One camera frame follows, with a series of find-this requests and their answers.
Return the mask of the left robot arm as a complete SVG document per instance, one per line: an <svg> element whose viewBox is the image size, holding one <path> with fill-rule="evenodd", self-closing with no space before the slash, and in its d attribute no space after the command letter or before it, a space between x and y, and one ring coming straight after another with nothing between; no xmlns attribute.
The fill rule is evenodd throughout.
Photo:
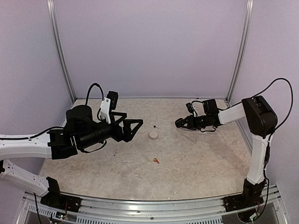
<svg viewBox="0 0 299 224"><path fill-rule="evenodd" d="M38 196L46 196L53 206L65 204L57 180L35 175L11 162L13 158L67 159L96 144L106 145L107 139L130 142L143 125L142 119L128 119L126 113L111 112L106 119L93 120L92 109L79 105L66 112L64 127L51 127L33 136L1 135L0 177L21 185Z"/></svg>

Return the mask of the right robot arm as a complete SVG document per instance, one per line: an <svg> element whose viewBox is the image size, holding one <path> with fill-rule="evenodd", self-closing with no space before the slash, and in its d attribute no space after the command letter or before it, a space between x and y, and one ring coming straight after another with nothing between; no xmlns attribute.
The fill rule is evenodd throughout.
<svg viewBox="0 0 299 224"><path fill-rule="evenodd" d="M202 105L205 114L198 116L192 103L187 103L190 115L176 120L176 127L203 133L207 127L215 131L219 126L245 118L252 133L251 163L243 191L223 199L226 211L262 204L262 190L266 184L265 168L269 161L272 135L278 123L275 112L263 96L242 99L238 105L225 110L218 108L215 99L202 101Z"/></svg>

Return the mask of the pink earbud charging case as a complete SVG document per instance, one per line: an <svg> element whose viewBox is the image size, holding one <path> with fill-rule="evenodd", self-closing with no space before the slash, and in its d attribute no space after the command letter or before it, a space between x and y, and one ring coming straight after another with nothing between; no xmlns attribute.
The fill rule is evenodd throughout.
<svg viewBox="0 0 299 224"><path fill-rule="evenodd" d="M149 132L149 138L152 140L155 140L158 138L158 132L157 131L150 131Z"/></svg>

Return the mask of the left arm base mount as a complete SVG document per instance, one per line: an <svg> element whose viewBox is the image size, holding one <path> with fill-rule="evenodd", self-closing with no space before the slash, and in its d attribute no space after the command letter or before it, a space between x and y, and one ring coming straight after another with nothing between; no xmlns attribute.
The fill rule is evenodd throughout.
<svg viewBox="0 0 299 224"><path fill-rule="evenodd" d="M41 204L52 208L78 213L82 199L76 196L62 194L57 180L46 177L48 181L47 194L41 197Z"/></svg>

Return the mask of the black earbud charging case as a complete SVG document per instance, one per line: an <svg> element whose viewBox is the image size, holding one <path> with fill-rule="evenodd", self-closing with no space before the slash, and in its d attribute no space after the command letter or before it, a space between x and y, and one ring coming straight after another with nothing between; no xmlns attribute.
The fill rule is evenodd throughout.
<svg viewBox="0 0 299 224"><path fill-rule="evenodd" d="M176 121L175 121L175 126L177 127L177 128L181 128L181 127L183 127L184 126L184 119L183 118L179 118L179 119L177 119Z"/></svg>

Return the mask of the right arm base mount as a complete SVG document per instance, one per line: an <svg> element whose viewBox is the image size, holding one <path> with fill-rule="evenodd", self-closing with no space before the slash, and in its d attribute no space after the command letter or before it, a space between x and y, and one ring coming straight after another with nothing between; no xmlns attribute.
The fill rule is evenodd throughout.
<svg viewBox="0 0 299 224"><path fill-rule="evenodd" d="M252 184L247 179L244 180L241 194L226 196L223 198L226 212L249 208L264 202L262 190L266 180L259 184Z"/></svg>

